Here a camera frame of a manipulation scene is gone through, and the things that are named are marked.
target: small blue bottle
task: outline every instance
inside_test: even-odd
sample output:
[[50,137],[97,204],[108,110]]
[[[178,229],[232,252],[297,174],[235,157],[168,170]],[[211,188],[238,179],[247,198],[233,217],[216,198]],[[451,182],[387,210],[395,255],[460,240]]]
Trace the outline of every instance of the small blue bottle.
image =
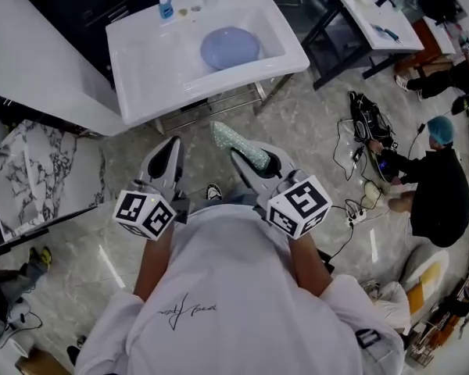
[[159,0],[159,14],[164,20],[172,17],[174,8],[170,0]]

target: yellow object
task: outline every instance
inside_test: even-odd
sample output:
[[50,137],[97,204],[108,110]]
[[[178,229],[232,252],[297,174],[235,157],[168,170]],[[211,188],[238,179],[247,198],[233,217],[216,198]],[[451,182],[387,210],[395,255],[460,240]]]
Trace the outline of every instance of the yellow object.
[[41,250],[40,261],[47,266],[47,269],[50,269],[50,265],[52,264],[52,253],[48,247],[44,247]]
[[424,292],[422,290],[422,283],[416,284],[410,289],[406,296],[408,297],[408,304],[410,305],[410,315],[416,313],[424,307]]
[[431,282],[438,279],[439,274],[441,273],[441,263],[436,261],[427,268],[424,273],[421,275],[422,284],[430,284]]

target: black cabinet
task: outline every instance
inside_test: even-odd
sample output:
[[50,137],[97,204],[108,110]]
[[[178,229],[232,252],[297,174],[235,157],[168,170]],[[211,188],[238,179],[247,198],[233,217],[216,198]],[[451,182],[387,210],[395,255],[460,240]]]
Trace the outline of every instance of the black cabinet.
[[43,125],[64,130],[71,134],[80,134],[85,130],[85,128],[75,125],[74,123],[61,120],[45,112],[37,111],[36,109],[0,96],[0,121],[11,130],[24,120],[42,123]]
[[111,79],[106,26],[159,0],[30,0],[105,77]]

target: power strip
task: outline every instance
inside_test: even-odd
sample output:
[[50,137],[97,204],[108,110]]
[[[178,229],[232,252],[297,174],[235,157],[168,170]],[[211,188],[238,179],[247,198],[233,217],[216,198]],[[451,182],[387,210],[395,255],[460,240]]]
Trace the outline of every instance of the power strip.
[[367,218],[367,210],[362,209],[358,205],[353,212],[350,212],[349,209],[345,211],[345,224],[349,227],[351,224],[356,226],[358,223],[363,222]]

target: sink basin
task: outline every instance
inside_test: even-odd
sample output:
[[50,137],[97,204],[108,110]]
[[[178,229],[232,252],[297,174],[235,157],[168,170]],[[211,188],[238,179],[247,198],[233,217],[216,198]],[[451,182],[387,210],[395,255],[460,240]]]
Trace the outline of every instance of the sink basin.
[[[106,28],[127,125],[310,64],[273,0],[219,0],[213,8],[205,7],[204,0],[173,0],[172,5],[171,19],[162,20],[155,5]],[[187,9],[184,16],[182,9]],[[203,38],[223,27],[251,32],[260,43],[258,59],[226,70],[208,66],[200,54]]]

